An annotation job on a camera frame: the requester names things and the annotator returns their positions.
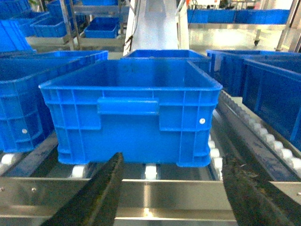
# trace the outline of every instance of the blue bin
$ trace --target blue bin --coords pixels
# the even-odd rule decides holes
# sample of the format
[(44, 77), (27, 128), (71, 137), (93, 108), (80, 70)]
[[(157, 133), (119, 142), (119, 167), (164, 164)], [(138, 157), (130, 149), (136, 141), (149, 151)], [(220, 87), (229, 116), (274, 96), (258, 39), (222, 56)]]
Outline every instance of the blue bin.
[(301, 150), (301, 60), (246, 60), (243, 103)]
[(30, 10), (27, 0), (0, 0), (0, 19), (8, 19)]
[(207, 24), (210, 10), (187, 10), (188, 23)]
[(0, 21), (0, 52), (32, 50), (17, 21)]
[(183, 60), (101, 61), (40, 85), (59, 162), (209, 164), (212, 112), (222, 86)]
[(118, 5), (118, 0), (82, 0), (84, 6), (112, 6)]
[(235, 18), (237, 24), (285, 24), (289, 10), (238, 10)]
[(234, 22), (235, 10), (209, 10), (208, 23), (228, 23)]
[(219, 81), (226, 92), (233, 97), (242, 97), (246, 73), (244, 59), (266, 59), (281, 56), (301, 56), (296, 53), (262, 51), (262, 50), (207, 50), (211, 57), (211, 77)]
[(38, 20), (42, 20), (46, 17), (49, 17), (49, 13), (45, 12), (32, 12), (26, 11), (21, 15), (18, 15), (14, 18), (14, 20), (18, 21), (19, 28), (25, 37), (33, 36), (34, 30), (30, 25)]
[(67, 34), (65, 23), (57, 17), (48, 17), (31, 24), (37, 37), (63, 37)]
[(67, 58), (0, 59), (0, 140), (5, 152), (31, 151), (54, 129), (38, 85), (86, 65)]
[(168, 59), (183, 59), (193, 62), (200, 69), (204, 70), (206, 73), (210, 71), (211, 58), (203, 56), (192, 50), (135, 50), (124, 56), (124, 58), (168, 58)]
[(86, 38), (114, 39), (118, 36), (118, 17), (97, 17), (85, 29)]
[[(67, 7), (68, 14), (71, 17), (72, 11), (71, 11), (69, 0), (66, 1), (66, 7)], [(51, 16), (63, 18), (60, 0), (51, 1), (50, 3), (47, 4), (47, 8)]]

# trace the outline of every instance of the plastic container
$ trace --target plastic container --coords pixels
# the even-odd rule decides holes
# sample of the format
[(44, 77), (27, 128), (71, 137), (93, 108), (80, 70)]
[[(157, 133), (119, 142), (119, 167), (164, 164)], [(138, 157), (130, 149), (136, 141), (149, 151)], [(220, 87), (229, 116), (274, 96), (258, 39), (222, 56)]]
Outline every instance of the plastic container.
[(85, 29), (86, 38), (114, 39), (118, 36), (119, 18), (97, 17)]
[(208, 23), (228, 23), (234, 22), (235, 10), (209, 10)]
[(67, 58), (0, 59), (0, 140), (4, 152), (31, 151), (53, 131), (38, 85), (86, 65), (79, 60), (68, 62)]
[(200, 69), (209, 73), (211, 58), (203, 56), (192, 50), (135, 50), (126, 56), (125, 58), (168, 58), (168, 59), (183, 59), (193, 62)]
[(8, 19), (30, 10), (27, 0), (0, 0), (0, 19)]
[(245, 65), (243, 103), (301, 150), (301, 60)]
[(211, 77), (219, 81), (226, 92), (233, 97), (242, 97), (246, 73), (244, 59), (266, 59), (285, 56), (301, 56), (296, 53), (262, 50), (207, 50), (211, 57)]
[(198, 24), (207, 24), (209, 18), (210, 10), (187, 10), (188, 24), (198, 23)]
[(0, 52), (32, 50), (17, 21), (0, 21)]
[(32, 12), (26, 11), (21, 15), (18, 15), (14, 18), (14, 20), (18, 21), (19, 28), (25, 37), (33, 36), (34, 30), (30, 25), (38, 20), (42, 20), (43, 18), (49, 17), (48, 12)]
[(118, 0), (82, 0), (84, 6), (112, 6), (118, 5)]
[(209, 164), (212, 112), (222, 86), (183, 60), (101, 61), (40, 85), (59, 162)]
[[(69, 0), (67, 0), (65, 3), (66, 3), (69, 17), (72, 17), (72, 11), (71, 11)], [(51, 1), (50, 3), (47, 4), (47, 8), (51, 16), (63, 18), (60, 0)]]
[(37, 37), (63, 37), (67, 34), (64, 21), (57, 17), (48, 17), (31, 24)]
[(238, 10), (235, 18), (237, 24), (285, 24), (289, 16), (289, 10)]

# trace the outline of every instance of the metal frame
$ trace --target metal frame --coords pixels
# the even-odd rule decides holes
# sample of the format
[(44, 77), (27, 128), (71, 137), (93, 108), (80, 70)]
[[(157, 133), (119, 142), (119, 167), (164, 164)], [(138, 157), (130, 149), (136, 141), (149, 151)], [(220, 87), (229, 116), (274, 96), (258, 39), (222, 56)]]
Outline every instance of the metal frame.
[(295, 11), (296, 11), (296, 9), (297, 9), (298, 2), (299, 2), (299, 1), (300, 1), (300, 0), (293, 0), (293, 2), (292, 2), (292, 6), (291, 6), (291, 9), (290, 9), (290, 14), (289, 14), (289, 16), (288, 16), (288, 20), (287, 20), (287, 22), (286, 22), (285, 28), (284, 28), (284, 30), (282, 31), (281, 35), (280, 35), (280, 39), (279, 39), (279, 42), (278, 42), (278, 44), (277, 44), (276, 51), (281, 51), (281, 50), (282, 50), (282, 44), (283, 44), (283, 42), (284, 42), (284, 39), (285, 39), (286, 34), (287, 34), (287, 32), (288, 32), (288, 29), (289, 29), (289, 27), (290, 27), (290, 25), (291, 25), (291, 20), (292, 20), (294, 14), (295, 14)]

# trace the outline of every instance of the crate handle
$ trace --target crate handle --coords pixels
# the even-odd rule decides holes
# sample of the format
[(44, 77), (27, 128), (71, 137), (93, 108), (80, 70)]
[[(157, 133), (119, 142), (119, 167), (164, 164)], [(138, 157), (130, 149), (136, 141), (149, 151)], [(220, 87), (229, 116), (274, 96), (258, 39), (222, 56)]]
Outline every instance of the crate handle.
[(159, 101), (153, 98), (101, 97), (98, 114), (159, 115)]

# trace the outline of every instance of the screw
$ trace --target screw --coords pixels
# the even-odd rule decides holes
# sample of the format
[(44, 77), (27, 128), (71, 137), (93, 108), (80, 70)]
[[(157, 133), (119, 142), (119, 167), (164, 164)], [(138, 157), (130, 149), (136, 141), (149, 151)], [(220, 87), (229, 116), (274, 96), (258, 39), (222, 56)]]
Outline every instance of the screw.
[(204, 118), (201, 118), (201, 119), (199, 120), (199, 123), (202, 124), (202, 125), (203, 125), (205, 122), (206, 122), (206, 120), (205, 120)]

